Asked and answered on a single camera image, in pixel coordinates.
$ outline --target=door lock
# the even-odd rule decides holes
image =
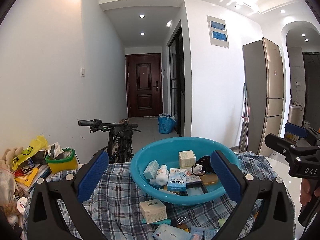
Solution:
[[[156,85],[153,86],[153,87],[156,87],[156,91],[158,92],[159,91],[159,87],[158,87],[158,82],[156,81]]]

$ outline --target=yellow basket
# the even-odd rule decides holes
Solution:
[[[64,170],[75,170],[78,168],[78,163],[75,157],[75,150],[71,148],[62,149],[64,152],[71,151],[71,154],[68,158],[61,160],[50,160],[49,155],[46,156],[45,161],[49,165],[52,173],[57,173]]]

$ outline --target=teal tube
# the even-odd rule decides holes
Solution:
[[[146,224],[146,219],[144,218],[142,220],[142,224]],[[167,224],[167,225],[171,225],[171,219],[164,219],[164,220],[160,220],[158,222],[153,222],[153,223],[150,223],[150,224],[153,224],[153,225],[161,225],[161,224]]]

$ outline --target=barcode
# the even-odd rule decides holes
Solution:
[[[158,204],[158,202],[149,203],[147,204],[147,206],[156,205],[156,204]]]

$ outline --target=human hand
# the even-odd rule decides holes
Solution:
[[[307,179],[302,179],[301,189],[300,189],[300,202],[302,206],[307,205],[311,201],[311,192],[310,192],[310,182]],[[316,197],[320,197],[320,187],[317,188],[314,192]]]

